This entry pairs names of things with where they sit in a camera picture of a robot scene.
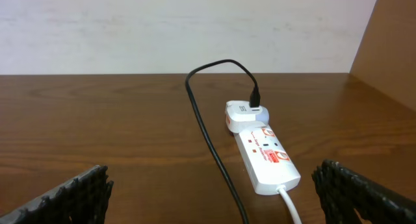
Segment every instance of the wood grain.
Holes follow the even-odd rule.
[[[262,105],[301,182],[289,193],[304,223],[323,223],[310,174],[323,159],[416,199],[416,114],[347,74],[258,74]],[[95,164],[115,181],[113,223],[239,223],[200,133],[184,75],[0,77],[0,214]],[[224,124],[245,75],[196,75],[205,125],[252,223],[290,223],[280,196],[253,191]]]
[[[378,0],[351,73],[416,110],[415,0]]]

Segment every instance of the brown table surface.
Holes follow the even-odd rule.
[[[323,159],[416,199],[416,114],[347,74],[257,74],[270,125],[302,175],[289,191],[304,223],[324,223],[311,174]],[[111,223],[240,223],[201,135],[185,75],[0,77],[0,214],[93,165],[114,181]],[[209,135],[251,223],[290,223],[256,195],[224,123],[247,100],[243,74],[196,75]]]

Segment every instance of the power socket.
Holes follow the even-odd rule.
[[[254,190],[259,195],[276,195],[290,190],[300,174],[269,125],[249,127],[234,137]]]

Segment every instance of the white charger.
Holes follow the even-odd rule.
[[[281,194],[294,223],[301,223],[299,215],[286,194],[300,181],[300,174],[268,125],[268,110],[250,108],[248,101],[228,101],[226,123],[234,133],[242,159],[259,195]]]

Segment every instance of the black cable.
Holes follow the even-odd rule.
[[[239,197],[237,191],[234,188],[233,182],[231,181],[231,178],[228,175],[226,167],[221,162],[221,159],[220,159],[218,153],[215,151],[214,145],[211,142],[211,139],[209,138],[207,129],[205,128],[205,125],[203,124],[200,111],[198,110],[198,106],[196,105],[194,94],[192,94],[192,90],[190,89],[190,86],[189,86],[189,79],[191,78],[191,76],[193,76],[193,74],[195,74],[195,73],[197,73],[197,72],[199,72],[199,71],[201,71],[205,68],[209,68],[209,67],[212,67],[212,66],[215,66],[215,65],[226,63],[226,62],[234,63],[235,65],[240,67],[243,71],[245,71],[250,78],[252,78],[252,80],[254,82],[254,89],[253,89],[253,92],[250,96],[250,106],[251,107],[258,107],[260,105],[260,94],[259,94],[259,88],[257,87],[257,81],[255,80],[254,76],[243,65],[241,65],[240,63],[238,63],[237,61],[234,61],[232,59],[225,59],[225,60],[220,60],[220,61],[217,61],[217,62],[212,62],[210,64],[206,64],[204,66],[201,66],[201,67],[198,67],[198,68],[194,69],[193,71],[191,71],[187,75],[187,78],[185,79],[185,87],[187,89],[189,100],[190,100],[190,103],[192,104],[192,108],[194,109],[196,121],[198,121],[198,124],[200,125],[200,129],[202,131],[203,137],[205,138],[205,141],[207,142],[208,148],[209,148],[211,154],[213,155],[214,160],[216,162],[216,165],[220,169],[221,174],[224,177],[231,194],[233,195],[235,203],[237,204],[237,206],[239,208],[242,222],[244,224],[248,224],[247,213],[244,209],[244,206],[242,205],[242,202],[240,200],[240,197]]]

